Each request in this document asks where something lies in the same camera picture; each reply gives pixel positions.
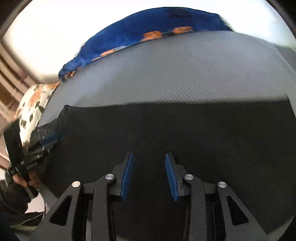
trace human hand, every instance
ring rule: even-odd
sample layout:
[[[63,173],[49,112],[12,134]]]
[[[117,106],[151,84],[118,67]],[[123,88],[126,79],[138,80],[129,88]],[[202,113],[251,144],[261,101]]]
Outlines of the human hand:
[[[40,181],[38,180],[38,175],[35,171],[29,172],[29,178],[30,178],[30,181],[28,183],[25,179],[20,177],[18,174],[13,175],[13,180],[15,181],[15,183],[23,187],[27,187],[29,185],[37,188],[40,185]]]

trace blue cloth with orange pattern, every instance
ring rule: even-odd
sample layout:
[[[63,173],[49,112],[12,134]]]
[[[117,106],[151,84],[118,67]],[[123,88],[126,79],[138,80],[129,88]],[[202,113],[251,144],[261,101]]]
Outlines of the blue cloth with orange pattern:
[[[59,72],[68,80],[75,72],[108,54],[147,40],[197,31],[231,29],[215,13],[184,7],[152,8],[132,14],[104,28],[81,47]]]

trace gray surface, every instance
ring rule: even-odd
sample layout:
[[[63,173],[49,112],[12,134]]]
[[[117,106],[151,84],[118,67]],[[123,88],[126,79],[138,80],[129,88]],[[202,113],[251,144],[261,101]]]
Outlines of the gray surface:
[[[288,95],[295,111],[296,54],[279,50],[264,40],[229,31],[144,42],[100,59],[61,83],[39,126],[57,118],[66,104],[201,103]],[[53,203],[48,191],[42,196]],[[283,227],[270,234],[271,240],[278,239]]]

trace round metal joint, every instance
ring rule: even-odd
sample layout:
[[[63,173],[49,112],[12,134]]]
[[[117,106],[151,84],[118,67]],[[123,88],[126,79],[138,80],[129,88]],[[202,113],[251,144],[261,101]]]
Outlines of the round metal joint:
[[[193,175],[191,175],[191,174],[186,174],[186,175],[185,175],[185,179],[186,179],[186,180],[192,180],[192,179],[193,179]]]
[[[107,175],[105,176],[105,178],[106,178],[107,180],[112,180],[112,179],[114,178],[114,175],[113,175],[113,174],[107,174]]]
[[[80,182],[79,181],[75,181],[72,183],[72,187],[77,188],[80,186]]]
[[[218,185],[221,188],[225,188],[227,186],[225,182],[219,182]]]

